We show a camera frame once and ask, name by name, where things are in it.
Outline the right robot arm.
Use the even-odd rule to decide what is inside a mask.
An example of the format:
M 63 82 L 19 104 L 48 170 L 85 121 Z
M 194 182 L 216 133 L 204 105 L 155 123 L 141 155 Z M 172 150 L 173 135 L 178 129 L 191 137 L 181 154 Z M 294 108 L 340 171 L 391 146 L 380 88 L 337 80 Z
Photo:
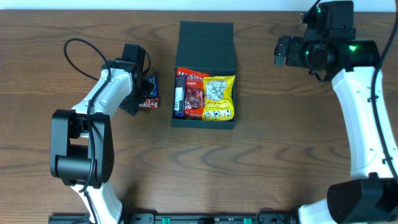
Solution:
M 291 223 L 384 223 L 397 220 L 397 144 L 382 89 L 387 55 L 358 40 L 353 1 L 317 1 L 301 15 L 303 37 L 282 35 L 275 64 L 325 76 L 341 105 L 349 140 L 351 180 L 331 185 L 325 199 L 299 206 Z

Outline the dark blue candy bar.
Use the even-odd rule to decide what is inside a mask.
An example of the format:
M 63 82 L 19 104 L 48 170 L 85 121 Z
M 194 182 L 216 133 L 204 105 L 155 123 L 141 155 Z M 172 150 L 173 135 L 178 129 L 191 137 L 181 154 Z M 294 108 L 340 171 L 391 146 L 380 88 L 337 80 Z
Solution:
M 186 77 L 177 76 L 175 79 L 174 116 L 184 117 Z

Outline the red snack bag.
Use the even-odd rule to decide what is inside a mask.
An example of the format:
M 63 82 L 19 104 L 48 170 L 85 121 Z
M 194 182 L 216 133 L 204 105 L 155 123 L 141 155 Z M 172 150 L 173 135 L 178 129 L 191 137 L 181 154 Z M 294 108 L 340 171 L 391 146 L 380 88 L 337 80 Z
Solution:
M 210 77 L 207 73 L 197 72 L 188 68 L 178 67 L 178 76 L 184 76 L 184 117 L 187 119 L 201 119 L 204 109 L 203 79 Z

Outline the green red KitKat bar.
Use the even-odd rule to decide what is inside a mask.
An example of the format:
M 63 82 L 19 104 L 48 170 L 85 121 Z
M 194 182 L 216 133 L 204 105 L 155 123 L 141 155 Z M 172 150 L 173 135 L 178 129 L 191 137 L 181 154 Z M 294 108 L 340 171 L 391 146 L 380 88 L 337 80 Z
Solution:
M 159 107 L 159 98 L 148 98 L 143 103 L 139 105 L 140 108 L 158 108 Z

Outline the blue Eclipse mint tin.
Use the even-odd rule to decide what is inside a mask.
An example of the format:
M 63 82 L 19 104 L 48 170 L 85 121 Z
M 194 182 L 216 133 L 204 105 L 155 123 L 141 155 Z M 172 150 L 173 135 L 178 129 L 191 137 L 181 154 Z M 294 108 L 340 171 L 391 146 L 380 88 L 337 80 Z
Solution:
M 149 93 L 148 98 L 158 98 L 159 97 L 159 85 L 158 85 L 157 77 L 156 76 L 148 76 L 148 77 L 146 77 L 146 80 L 153 84 L 153 89 Z

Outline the dark green lidded box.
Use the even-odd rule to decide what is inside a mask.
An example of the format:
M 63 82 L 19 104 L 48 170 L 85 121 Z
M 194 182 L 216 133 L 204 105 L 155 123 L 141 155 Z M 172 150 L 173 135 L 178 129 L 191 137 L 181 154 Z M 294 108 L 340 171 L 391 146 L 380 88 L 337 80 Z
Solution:
M 211 76 L 235 75 L 237 63 L 233 31 L 231 22 L 180 21 L 175 74 L 179 67 L 183 67 Z M 176 87 L 174 78 L 171 127 L 234 129 L 236 116 L 229 121 L 200 121 L 175 116 L 174 106 L 181 106 L 183 103 L 175 100 Z

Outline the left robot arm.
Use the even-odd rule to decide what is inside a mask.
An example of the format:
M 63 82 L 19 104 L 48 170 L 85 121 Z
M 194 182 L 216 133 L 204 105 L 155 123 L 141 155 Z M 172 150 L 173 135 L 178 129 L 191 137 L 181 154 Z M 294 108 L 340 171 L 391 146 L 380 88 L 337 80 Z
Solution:
M 154 84 L 145 80 L 149 54 L 125 44 L 121 57 L 104 60 L 91 91 L 51 119 L 50 173 L 82 199 L 87 214 L 51 215 L 49 223 L 129 223 L 110 177 L 114 167 L 111 119 L 118 109 L 136 115 Z

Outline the yellow snack bag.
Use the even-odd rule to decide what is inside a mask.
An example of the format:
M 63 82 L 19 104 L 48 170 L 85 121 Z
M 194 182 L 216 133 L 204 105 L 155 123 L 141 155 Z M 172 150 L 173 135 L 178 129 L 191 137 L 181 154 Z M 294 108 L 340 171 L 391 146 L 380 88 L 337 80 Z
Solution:
M 205 104 L 202 120 L 229 121 L 234 118 L 234 80 L 234 75 L 212 76 L 203 79 Z

